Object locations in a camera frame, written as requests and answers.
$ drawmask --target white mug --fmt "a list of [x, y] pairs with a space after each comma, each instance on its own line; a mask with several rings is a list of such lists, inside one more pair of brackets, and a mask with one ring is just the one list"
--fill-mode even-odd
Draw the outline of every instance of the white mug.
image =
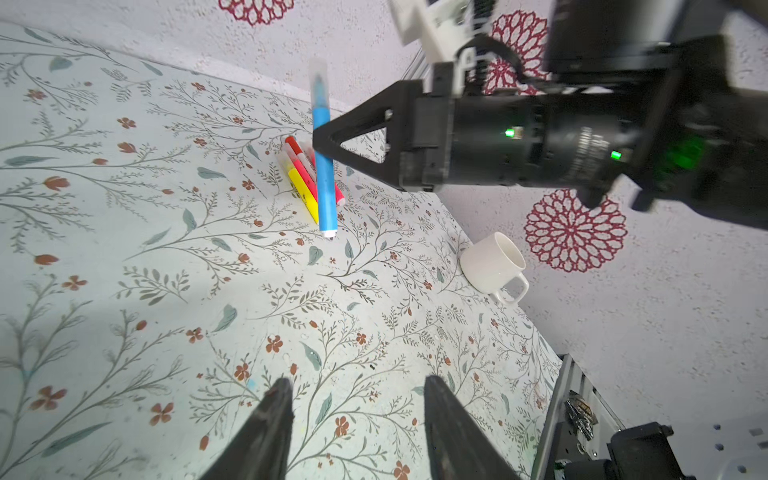
[[[458, 263], [467, 281], [481, 293], [490, 294], [497, 302], [517, 305], [528, 292], [530, 284], [523, 275], [525, 259], [512, 240], [496, 232], [464, 250]], [[523, 293], [511, 302], [499, 295], [499, 290], [513, 278], [523, 281]]]

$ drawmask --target robotic arm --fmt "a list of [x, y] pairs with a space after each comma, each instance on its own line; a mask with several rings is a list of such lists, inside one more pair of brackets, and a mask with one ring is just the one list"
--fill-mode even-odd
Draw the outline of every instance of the robotic arm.
[[[558, 0], [545, 67], [528, 77], [507, 45], [487, 36], [494, 2], [390, 0], [405, 43], [419, 38], [432, 90], [398, 81], [315, 130], [327, 157], [400, 190], [443, 184], [574, 188], [596, 207], [619, 175], [641, 189], [632, 208], [678, 200], [707, 217], [768, 229], [768, 94], [726, 77], [726, 14], [768, 25], [760, 0]], [[521, 83], [482, 94], [497, 55]], [[602, 87], [607, 93], [585, 90]], [[377, 163], [342, 147], [386, 129]]]

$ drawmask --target table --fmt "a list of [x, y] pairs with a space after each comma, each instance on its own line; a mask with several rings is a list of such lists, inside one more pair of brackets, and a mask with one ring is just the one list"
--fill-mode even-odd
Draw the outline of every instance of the table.
[[429, 374], [528, 475], [560, 361], [435, 195], [336, 165], [326, 240], [273, 161], [306, 102], [17, 25], [0, 58], [0, 478], [194, 478], [281, 376], [289, 478], [428, 478]]

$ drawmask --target blue marker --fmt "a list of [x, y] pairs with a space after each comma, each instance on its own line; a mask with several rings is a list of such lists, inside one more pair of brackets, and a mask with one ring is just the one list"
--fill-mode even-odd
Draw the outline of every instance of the blue marker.
[[[331, 119], [328, 107], [328, 65], [318, 58], [310, 60], [310, 87], [312, 92], [312, 123], [314, 128]], [[334, 238], [339, 228], [336, 223], [336, 183], [333, 179], [333, 161], [315, 151], [317, 169], [317, 206], [320, 232], [325, 238]]]

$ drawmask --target mug handle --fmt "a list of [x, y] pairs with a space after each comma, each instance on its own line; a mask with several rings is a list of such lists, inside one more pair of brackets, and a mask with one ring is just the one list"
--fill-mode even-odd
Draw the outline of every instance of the mug handle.
[[516, 299], [512, 300], [511, 302], [508, 302], [507, 300], [504, 300], [502, 298], [502, 296], [500, 295], [500, 292], [491, 293], [491, 296], [496, 300], [496, 302], [498, 302], [501, 305], [506, 305], [506, 306], [517, 306], [518, 302], [523, 299], [525, 294], [528, 293], [528, 288], [531, 286], [531, 284], [528, 283], [528, 279], [525, 278], [525, 275], [523, 275], [522, 272], [518, 273], [517, 277], [519, 277], [520, 280], [523, 281], [523, 292], [520, 295], [518, 295], [518, 297]]

